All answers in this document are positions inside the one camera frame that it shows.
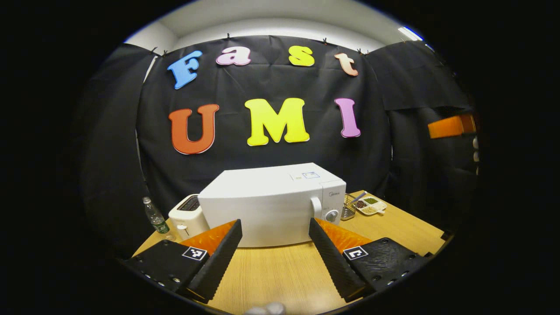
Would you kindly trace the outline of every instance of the microwave control panel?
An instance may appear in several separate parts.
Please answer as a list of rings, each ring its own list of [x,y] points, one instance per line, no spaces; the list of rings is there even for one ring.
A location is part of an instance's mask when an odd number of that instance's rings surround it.
[[[346,182],[343,180],[333,180],[321,183],[323,186],[322,212],[321,219],[338,225],[344,206],[346,195]]]

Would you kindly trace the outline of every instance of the yellow letter m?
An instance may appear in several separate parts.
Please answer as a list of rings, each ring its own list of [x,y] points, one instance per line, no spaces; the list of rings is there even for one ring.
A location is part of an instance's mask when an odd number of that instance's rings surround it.
[[[251,110],[251,137],[247,139],[250,146],[262,146],[268,143],[264,135],[264,127],[276,143],[280,142],[284,128],[288,128],[284,140],[286,142],[305,142],[309,134],[305,132],[302,99],[286,99],[276,114],[265,99],[253,99],[245,102],[245,107]]]

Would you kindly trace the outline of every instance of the green bottle label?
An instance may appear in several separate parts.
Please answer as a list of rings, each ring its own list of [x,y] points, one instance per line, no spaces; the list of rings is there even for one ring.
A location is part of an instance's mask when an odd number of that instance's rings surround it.
[[[156,229],[156,231],[158,231],[161,234],[165,234],[169,232],[169,226],[167,226],[165,221],[163,221],[161,224],[152,224],[152,225]]]

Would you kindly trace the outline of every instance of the plastic water bottle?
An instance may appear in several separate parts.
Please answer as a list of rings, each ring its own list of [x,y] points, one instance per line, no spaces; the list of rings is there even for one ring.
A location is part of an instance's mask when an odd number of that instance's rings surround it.
[[[144,210],[153,228],[160,234],[163,234],[166,239],[175,240],[169,226],[165,223],[164,216],[162,216],[161,212],[153,205],[151,199],[149,197],[144,197],[142,198],[142,202],[144,202]]]

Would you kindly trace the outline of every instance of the microwave dial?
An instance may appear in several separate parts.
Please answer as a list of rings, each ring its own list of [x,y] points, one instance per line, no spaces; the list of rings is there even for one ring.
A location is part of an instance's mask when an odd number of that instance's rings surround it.
[[[335,222],[338,216],[338,210],[331,210],[325,215],[325,220]]]

